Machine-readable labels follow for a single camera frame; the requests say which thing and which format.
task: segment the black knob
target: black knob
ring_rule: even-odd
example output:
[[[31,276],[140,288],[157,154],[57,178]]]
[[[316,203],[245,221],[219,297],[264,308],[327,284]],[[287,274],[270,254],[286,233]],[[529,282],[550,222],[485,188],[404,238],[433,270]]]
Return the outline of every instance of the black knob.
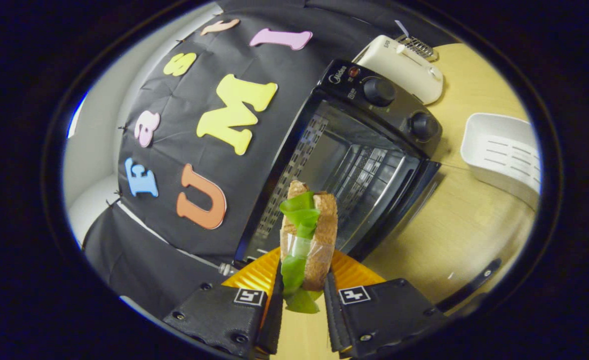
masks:
[[[410,118],[410,131],[420,141],[428,141],[439,132],[437,120],[425,112],[417,112]]]
[[[395,87],[386,79],[370,79],[363,84],[363,94],[372,105],[387,107],[395,100]]]

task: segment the midea logo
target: midea logo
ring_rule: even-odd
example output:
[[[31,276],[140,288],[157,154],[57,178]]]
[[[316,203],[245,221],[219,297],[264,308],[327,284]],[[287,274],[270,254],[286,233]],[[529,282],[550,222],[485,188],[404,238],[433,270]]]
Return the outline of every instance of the midea logo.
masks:
[[[328,76],[328,81],[333,83],[333,84],[339,84],[341,82],[341,76],[343,75],[343,72],[346,71],[346,67],[345,66],[341,66],[340,69],[338,69],[338,71],[336,73],[334,73],[333,75]]]

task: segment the foam letter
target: foam letter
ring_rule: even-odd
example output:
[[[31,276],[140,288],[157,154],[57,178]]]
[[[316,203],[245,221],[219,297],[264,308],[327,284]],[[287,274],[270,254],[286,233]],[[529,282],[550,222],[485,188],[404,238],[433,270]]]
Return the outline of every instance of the foam letter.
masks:
[[[201,207],[190,202],[186,197],[186,194],[180,193],[176,199],[176,214],[180,217],[185,217],[194,221],[204,229],[212,230],[219,228],[219,225],[224,221],[224,215],[226,214],[226,208],[228,207],[226,204],[226,196],[219,186],[192,171],[191,164],[185,164],[185,167],[183,168],[181,185],[186,188],[189,186],[196,187],[199,191],[210,196],[212,207],[209,211],[203,210]]]
[[[159,114],[152,113],[148,110],[144,111],[139,115],[139,118],[134,125],[134,137],[139,139],[139,144],[142,147],[150,145],[150,141],[153,140],[153,132],[159,126]]]
[[[143,165],[133,166],[132,157],[128,157],[125,160],[125,176],[128,178],[128,185],[130,186],[132,196],[137,196],[138,193],[150,193],[155,198],[159,196],[155,174],[153,174],[152,170],[146,172]]]
[[[310,31],[302,32],[283,32],[271,31],[265,28],[257,32],[251,39],[250,46],[257,46],[259,44],[279,44],[288,45],[292,50],[301,50],[312,39],[313,33]]]
[[[190,52],[189,54],[176,54],[168,61],[166,66],[163,68],[165,75],[180,76],[184,75],[192,63],[197,59],[197,54]]]
[[[237,155],[244,155],[251,143],[253,132],[248,129],[233,130],[232,126],[255,125],[257,117],[244,105],[249,103],[256,112],[264,111],[272,96],[277,92],[277,84],[256,84],[237,79],[232,73],[224,76],[216,88],[216,94],[226,107],[205,112],[196,125],[196,136],[212,135],[234,148]]]
[[[201,34],[199,34],[199,35],[204,36],[205,34],[208,34],[208,33],[223,32],[223,30],[228,30],[230,28],[233,28],[237,24],[239,24],[238,18],[230,20],[229,22],[226,22],[226,23],[224,23],[223,20],[219,20],[219,21],[213,23],[212,25],[208,25],[208,26],[204,27],[203,30],[201,30]]]

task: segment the wooden tabletop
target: wooden tabletop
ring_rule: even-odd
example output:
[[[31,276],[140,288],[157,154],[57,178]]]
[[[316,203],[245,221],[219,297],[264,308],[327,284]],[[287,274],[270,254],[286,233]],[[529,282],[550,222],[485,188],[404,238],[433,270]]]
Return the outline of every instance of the wooden tabletop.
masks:
[[[468,46],[455,43],[435,49],[439,60],[434,64],[445,84],[441,98],[428,109],[443,127],[433,158],[442,164],[443,180],[413,221],[393,230],[363,264],[386,280],[405,278],[438,303],[500,258],[499,271],[477,293],[491,289],[519,254],[535,212],[512,194],[477,180],[460,154],[466,121],[474,113],[528,121],[516,94]],[[339,358],[331,351],[324,297],[317,303],[321,312],[315,315],[283,312],[274,359]]]

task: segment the white plastic basket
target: white plastic basket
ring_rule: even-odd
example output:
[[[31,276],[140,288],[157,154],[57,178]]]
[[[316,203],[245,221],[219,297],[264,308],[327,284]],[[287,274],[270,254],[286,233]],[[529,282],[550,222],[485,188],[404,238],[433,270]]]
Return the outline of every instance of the white plastic basket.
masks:
[[[537,209],[542,165],[530,123],[500,114],[472,114],[465,126],[461,157],[478,180]]]

